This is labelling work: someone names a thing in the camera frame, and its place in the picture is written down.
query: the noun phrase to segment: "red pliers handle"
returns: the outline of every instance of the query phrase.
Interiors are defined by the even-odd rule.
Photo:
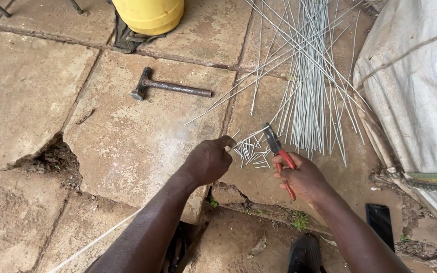
[[[296,164],[294,164],[293,159],[288,155],[288,153],[284,149],[280,149],[279,152],[276,155],[281,155],[284,161],[286,161],[286,164],[290,169],[296,169]],[[276,169],[278,170],[278,173],[281,174],[282,171],[282,164],[276,163]],[[288,190],[289,196],[293,201],[296,200],[296,195],[294,194],[294,191],[289,186],[289,183],[286,180],[282,181],[284,183],[284,186],[286,186],[286,190]]]

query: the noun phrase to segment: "hand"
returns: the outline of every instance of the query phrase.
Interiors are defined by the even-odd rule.
[[[326,196],[337,194],[313,162],[295,152],[288,154],[296,164],[296,169],[283,169],[281,176],[275,172],[274,177],[286,180],[295,194],[301,196],[310,207],[318,209],[318,202],[323,201]],[[287,166],[280,155],[272,158],[272,162]],[[280,188],[286,189],[284,183],[280,184]]]
[[[228,135],[202,141],[188,155],[180,171],[190,175],[196,187],[211,184],[222,177],[232,164],[232,156],[225,151],[225,146],[235,145],[235,141]]]

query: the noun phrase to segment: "black shoe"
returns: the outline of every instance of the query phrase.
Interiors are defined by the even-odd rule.
[[[288,273],[319,273],[321,251],[318,240],[309,233],[301,235],[289,250]]]

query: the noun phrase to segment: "black phone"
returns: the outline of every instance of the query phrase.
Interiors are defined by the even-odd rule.
[[[377,204],[367,204],[366,210],[367,224],[371,226],[390,249],[395,252],[389,207]]]

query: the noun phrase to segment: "pliers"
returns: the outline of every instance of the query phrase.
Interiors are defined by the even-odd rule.
[[[266,122],[264,125],[264,133],[266,134],[266,138],[268,140],[269,147],[271,148],[274,155],[280,154],[281,157],[284,159],[286,164],[290,169],[296,169],[296,164],[294,164],[293,159],[288,155],[288,153],[281,147],[281,142],[278,140],[278,136],[272,129],[271,125]],[[282,164],[276,163],[276,169],[278,170],[278,173],[281,173],[282,171]],[[294,194],[294,191],[289,186],[289,183],[286,180],[282,181],[284,185],[286,186],[286,189],[288,190],[289,196],[293,201],[296,200],[296,195]]]

